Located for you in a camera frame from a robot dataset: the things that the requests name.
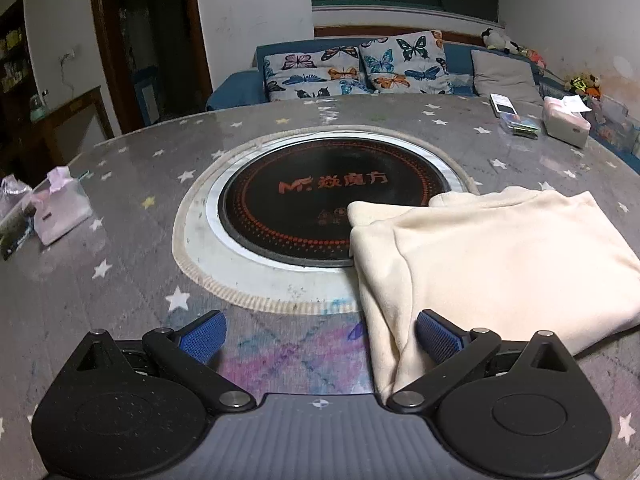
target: folded garment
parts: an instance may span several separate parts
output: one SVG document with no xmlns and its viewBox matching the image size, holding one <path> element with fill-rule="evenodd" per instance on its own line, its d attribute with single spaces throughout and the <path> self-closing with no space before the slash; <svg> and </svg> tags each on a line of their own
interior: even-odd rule
<svg viewBox="0 0 640 480">
<path fill-rule="evenodd" d="M 553 330 L 573 354 L 640 322 L 640 261 L 588 192 L 448 192 L 348 215 L 383 400 L 434 366 L 414 332 L 425 308 L 505 340 Z"/>
</svg>

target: metal screw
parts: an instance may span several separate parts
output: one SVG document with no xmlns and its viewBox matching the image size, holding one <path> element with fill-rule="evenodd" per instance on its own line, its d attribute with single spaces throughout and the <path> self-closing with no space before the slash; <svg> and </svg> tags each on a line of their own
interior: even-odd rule
<svg viewBox="0 0 640 480">
<path fill-rule="evenodd" d="M 404 392 L 398 392 L 394 395 L 394 401 L 400 406 L 404 406 L 405 408 L 415 408 L 416 406 L 420 406 L 424 402 L 424 397 L 418 392 L 412 392 L 411 390 L 406 390 Z"/>
<path fill-rule="evenodd" d="M 220 395 L 220 402 L 230 408 L 241 408 L 251 402 L 251 397 L 245 392 L 231 390 Z"/>
</svg>

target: gray pillow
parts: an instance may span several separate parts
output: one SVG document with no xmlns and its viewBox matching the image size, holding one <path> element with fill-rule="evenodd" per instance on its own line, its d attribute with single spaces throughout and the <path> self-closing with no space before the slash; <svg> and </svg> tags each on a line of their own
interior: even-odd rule
<svg viewBox="0 0 640 480">
<path fill-rule="evenodd" d="M 474 60 L 474 86 L 479 95 L 500 94 L 511 101 L 543 104 L 526 61 L 483 50 L 472 50 L 471 57 Z"/>
</svg>

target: sofa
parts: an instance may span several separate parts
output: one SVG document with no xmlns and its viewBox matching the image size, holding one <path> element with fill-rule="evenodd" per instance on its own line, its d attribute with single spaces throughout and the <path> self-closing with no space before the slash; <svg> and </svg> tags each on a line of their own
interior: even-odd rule
<svg viewBox="0 0 640 480">
<path fill-rule="evenodd" d="M 206 110 L 222 110 L 224 108 L 235 108 L 239 106 L 255 105 L 269 102 L 265 89 L 264 79 L 264 57 L 272 54 L 286 54 L 289 52 L 318 52 L 336 46 L 359 46 L 361 43 L 373 38 L 315 38 L 313 40 L 289 41 L 286 43 L 273 43 L 261 45 L 255 50 L 256 67 L 250 70 L 243 70 L 230 75 L 220 85 L 207 100 Z M 473 88 L 474 67 L 471 57 L 472 50 L 485 50 L 482 46 L 444 43 L 444 51 L 447 55 L 450 81 L 453 86 L 453 93 L 457 95 L 476 95 Z M 540 90 L 540 95 L 562 98 L 566 94 L 562 88 L 562 83 L 545 77 L 535 63 L 530 62 L 522 56 L 512 56 L 496 50 L 491 50 L 499 56 L 513 57 L 517 60 L 525 60 L 530 63 L 534 76 L 534 81 Z"/>
</svg>

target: door frame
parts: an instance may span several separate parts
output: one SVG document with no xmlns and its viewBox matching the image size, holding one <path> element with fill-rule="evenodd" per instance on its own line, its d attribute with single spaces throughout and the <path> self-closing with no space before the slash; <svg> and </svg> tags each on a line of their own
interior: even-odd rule
<svg viewBox="0 0 640 480">
<path fill-rule="evenodd" d="M 124 52 L 124 42 L 120 35 L 117 9 L 114 9 L 114 0 L 91 0 L 91 6 L 100 59 L 113 102 L 113 109 L 122 133 L 127 134 L 143 128 L 144 123 L 129 77 L 129 67 Z M 204 101 L 212 93 L 212 85 L 202 35 L 202 24 L 200 23 L 198 0 L 186 0 L 186 7 L 198 88 Z"/>
</svg>

